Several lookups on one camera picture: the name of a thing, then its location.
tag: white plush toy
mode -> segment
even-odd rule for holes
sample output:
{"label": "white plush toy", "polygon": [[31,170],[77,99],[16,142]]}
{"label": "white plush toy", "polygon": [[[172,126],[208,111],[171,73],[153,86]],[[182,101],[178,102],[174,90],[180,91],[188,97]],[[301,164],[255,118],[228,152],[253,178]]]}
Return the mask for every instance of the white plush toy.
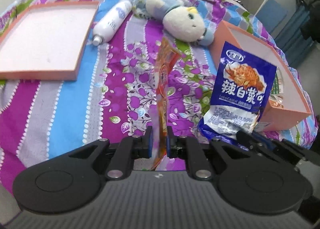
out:
{"label": "white plush toy", "polygon": [[146,9],[153,18],[162,21],[164,28],[175,38],[208,46],[213,32],[204,25],[195,7],[183,6],[181,0],[146,0]]}

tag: yellow plush ear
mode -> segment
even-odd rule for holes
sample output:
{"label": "yellow plush ear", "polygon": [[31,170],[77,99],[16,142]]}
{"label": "yellow plush ear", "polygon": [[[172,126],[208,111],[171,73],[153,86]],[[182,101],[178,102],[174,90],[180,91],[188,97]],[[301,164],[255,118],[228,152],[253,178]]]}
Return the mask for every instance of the yellow plush ear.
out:
{"label": "yellow plush ear", "polygon": [[187,7],[187,11],[192,13],[198,13],[196,7]]}

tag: bottle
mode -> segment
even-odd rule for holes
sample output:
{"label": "bottle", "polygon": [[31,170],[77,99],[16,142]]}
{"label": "bottle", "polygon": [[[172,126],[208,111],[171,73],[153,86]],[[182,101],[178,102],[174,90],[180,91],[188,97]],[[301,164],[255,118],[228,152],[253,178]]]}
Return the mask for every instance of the bottle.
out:
{"label": "bottle", "polygon": [[109,42],[124,19],[132,9],[132,4],[128,0],[117,3],[110,11],[95,25],[92,31],[94,46]]}

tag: brand logo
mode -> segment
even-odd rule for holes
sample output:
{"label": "brand logo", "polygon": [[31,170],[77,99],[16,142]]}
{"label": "brand logo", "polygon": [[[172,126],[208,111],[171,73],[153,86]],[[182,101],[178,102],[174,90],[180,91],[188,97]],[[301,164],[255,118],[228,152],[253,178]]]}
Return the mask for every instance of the brand logo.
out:
{"label": "brand logo", "polygon": [[227,50],[226,52],[229,59],[232,59],[237,62],[242,62],[244,60],[244,56],[242,56],[239,52],[234,50]]}
{"label": "brand logo", "polygon": [[124,19],[124,17],[125,17],[124,10],[122,10],[120,7],[117,7],[116,10],[118,11],[119,18]]}

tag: blue snack package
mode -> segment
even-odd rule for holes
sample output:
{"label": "blue snack package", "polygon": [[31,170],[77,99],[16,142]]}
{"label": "blue snack package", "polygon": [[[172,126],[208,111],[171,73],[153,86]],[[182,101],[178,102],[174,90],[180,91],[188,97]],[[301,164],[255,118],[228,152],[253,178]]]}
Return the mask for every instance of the blue snack package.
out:
{"label": "blue snack package", "polygon": [[225,42],[210,110],[200,120],[203,136],[236,143],[236,133],[251,133],[269,100],[276,66]]}

